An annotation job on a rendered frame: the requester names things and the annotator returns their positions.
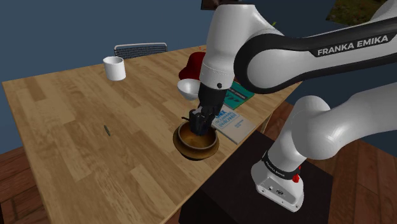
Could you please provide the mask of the teal book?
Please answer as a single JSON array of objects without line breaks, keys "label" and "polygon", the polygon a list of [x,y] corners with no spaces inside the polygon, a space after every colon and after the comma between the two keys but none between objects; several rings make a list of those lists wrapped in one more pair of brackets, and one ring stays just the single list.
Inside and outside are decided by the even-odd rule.
[{"label": "teal book", "polygon": [[239,83],[234,81],[232,86],[227,90],[224,105],[231,109],[236,109],[252,98],[252,96],[254,96],[254,93],[246,90]]}]

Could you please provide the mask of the red rounded object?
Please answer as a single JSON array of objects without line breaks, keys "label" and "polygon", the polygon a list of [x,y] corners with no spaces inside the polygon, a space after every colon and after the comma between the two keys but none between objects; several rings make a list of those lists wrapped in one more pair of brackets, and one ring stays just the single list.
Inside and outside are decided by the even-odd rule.
[{"label": "red rounded object", "polygon": [[186,66],[179,72],[179,79],[199,80],[205,52],[194,52],[189,56]]}]

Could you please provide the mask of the white and blue book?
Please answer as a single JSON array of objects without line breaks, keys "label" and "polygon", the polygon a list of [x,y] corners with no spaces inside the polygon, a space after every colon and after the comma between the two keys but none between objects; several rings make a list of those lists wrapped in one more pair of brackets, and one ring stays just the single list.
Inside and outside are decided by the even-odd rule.
[{"label": "white and blue book", "polygon": [[255,129],[256,125],[228,106],[223,105],[219,114],[212,121],[212,127],[235,144],[239,144]]}]

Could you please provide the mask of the dark robot stand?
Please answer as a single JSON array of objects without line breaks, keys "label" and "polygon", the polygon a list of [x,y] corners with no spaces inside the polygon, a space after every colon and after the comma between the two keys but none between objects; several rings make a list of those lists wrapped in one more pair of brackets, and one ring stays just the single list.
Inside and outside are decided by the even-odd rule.
[{"label": "dark robot stand", "polygon": [[295,213],[260,195],[252,166],[273,145],[253,132],[184,203],[180,224],[328,224],[333,177],[310,162],[301,167],[302,207]]}]

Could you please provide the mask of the green wall picture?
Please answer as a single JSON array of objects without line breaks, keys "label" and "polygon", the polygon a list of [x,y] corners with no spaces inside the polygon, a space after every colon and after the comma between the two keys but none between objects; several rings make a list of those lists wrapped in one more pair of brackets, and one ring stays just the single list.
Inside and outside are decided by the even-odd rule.
[{"label": "green wall picture", "polygon": [[368,22],[387,0],[336,0],[326,20],[344,25]]}]

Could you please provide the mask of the white bowl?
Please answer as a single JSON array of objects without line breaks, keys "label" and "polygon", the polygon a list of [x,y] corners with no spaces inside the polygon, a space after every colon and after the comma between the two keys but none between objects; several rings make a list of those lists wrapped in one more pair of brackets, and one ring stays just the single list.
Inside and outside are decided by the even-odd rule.
[{"label": "white bowl", "polygon": [[198,98],[200,81],[196,79],[183,79],[178,81],[177,88],[179,93],[188,101]]}]

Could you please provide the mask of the grey mesh chair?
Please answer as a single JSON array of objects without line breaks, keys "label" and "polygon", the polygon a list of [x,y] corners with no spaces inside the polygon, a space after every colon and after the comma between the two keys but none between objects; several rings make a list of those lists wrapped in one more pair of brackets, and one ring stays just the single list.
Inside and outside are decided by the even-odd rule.
[{"label": "grey mesh chair", "polygon": [[166,43],[133,43],[114,47],[115,56],[122,59],[131,59],[168,51]]}]

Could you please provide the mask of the wooden table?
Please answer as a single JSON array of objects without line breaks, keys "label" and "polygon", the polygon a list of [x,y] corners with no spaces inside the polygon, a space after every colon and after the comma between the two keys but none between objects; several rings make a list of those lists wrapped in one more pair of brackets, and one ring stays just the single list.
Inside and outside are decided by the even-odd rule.
[{"label": "wooden table", "polygon": [[177,89],[193,52],[126,60],[122,81],[97,64],[3,82],[51,224],[164,224],[237,149],[220,136],[191,161],[174,146],[198,106]]}]

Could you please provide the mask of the brown wooden bowl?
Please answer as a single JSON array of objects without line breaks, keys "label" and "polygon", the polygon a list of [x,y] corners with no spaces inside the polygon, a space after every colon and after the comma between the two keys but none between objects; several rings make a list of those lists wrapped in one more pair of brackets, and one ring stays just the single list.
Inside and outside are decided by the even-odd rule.
[{"label": "brown wooden bowl", "polygon": [[213,156],[219,148],[216,129],[210,128],[203,136],[190,130],[190,123],[183,122],[173,133],[173,143],[178,152],[189,160],[203,160]]}]

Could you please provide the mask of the white cup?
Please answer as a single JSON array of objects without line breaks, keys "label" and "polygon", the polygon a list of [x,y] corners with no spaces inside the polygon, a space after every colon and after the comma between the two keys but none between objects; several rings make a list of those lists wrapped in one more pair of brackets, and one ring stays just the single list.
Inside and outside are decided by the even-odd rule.
[{"label": "white cup", "polygon": [[108,80],[121,81],[126,78],[125,64],[121,57],[109,56],[102,61]]}]

